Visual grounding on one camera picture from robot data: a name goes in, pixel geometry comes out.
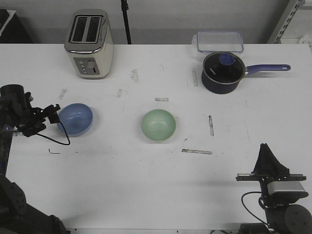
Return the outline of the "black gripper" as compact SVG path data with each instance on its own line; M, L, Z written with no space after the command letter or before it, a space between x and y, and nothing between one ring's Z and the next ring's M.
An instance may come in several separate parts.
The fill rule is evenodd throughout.
M15 128L24 136L30 137L46 129L44 122L48 117L51 124L60 123L57 111L60 110L58 104L49 105L42 109L39 107L23 108L22 106L14 107Z
M266 159L272 175L262 175L267 169ZM277 160L267 143L260 144L253 173L237 174L236 181L304 181L307 179L303 174L290 174L290 170Z

